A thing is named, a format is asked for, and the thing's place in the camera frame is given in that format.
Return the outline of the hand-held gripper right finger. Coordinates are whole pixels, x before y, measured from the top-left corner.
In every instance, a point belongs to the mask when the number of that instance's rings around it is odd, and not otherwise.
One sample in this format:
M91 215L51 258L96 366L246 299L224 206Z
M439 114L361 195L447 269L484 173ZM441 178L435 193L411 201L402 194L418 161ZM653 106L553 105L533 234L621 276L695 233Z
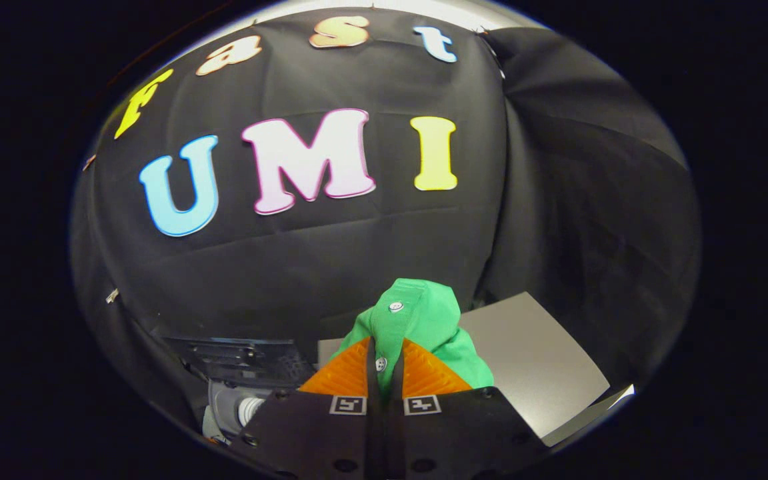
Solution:
M494 386L403 340L387 405L387 479L513 479L551 450Z

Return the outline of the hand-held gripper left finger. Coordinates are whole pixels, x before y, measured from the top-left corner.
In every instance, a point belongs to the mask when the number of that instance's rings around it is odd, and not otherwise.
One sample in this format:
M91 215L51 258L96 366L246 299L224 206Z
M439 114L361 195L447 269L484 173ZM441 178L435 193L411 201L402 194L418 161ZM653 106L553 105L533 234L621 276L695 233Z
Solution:
M272 392L231 452L277 479L379 478L384 416L376 342L364 337L299 388Z

